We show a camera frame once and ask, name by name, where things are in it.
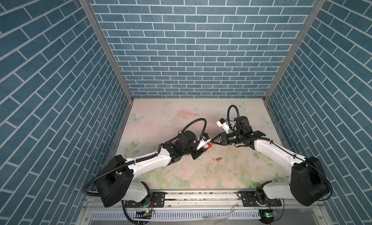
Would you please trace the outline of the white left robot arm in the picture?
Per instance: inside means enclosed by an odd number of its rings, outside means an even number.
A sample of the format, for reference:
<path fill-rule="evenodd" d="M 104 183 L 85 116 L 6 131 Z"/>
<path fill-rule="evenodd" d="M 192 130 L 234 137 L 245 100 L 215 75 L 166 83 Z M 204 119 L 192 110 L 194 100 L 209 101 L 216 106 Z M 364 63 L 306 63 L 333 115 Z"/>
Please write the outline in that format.
<path fill-rule="evenodd" d="M 154 169 L 177 163 L 185 155 L 191 155 L 195 160 L 211 147 L 210 142 L 207 133 L 197 139 L 193 132 L 185 131 L 173 140 L 160 144 L 157 151 L 148 155 L 129 159 L 122 155 L 115 156 L 94 180 L 104 207 L 111 207 L 121 200 L 147 206 L 153 192 L 146 182 L 135 183 L 134 180 Z"/>

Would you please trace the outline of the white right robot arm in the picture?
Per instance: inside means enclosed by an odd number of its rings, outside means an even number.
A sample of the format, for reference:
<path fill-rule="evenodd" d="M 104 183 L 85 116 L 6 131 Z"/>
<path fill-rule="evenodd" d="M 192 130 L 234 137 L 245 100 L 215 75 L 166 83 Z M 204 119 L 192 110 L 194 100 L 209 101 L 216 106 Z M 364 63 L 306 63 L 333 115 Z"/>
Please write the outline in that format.
<path fill-rule="evenodd" d="M 256 187 L 255 198 L 259 205 L 274 199 L 295 199 L 303 206 L 328 200 L 333 187 L 326 177 L 322 163 L 315 157 L 305 157 L 276 144 L 261 131 L 254 131 L 248 118 L 241 116 L 233 120 L 221 118 L 218 127 L 224 131 L 211 140 L 221 146 L 235 145 L 251 149 L 271 158 L 290 174 L 289 183 L 267 181 Z"/>

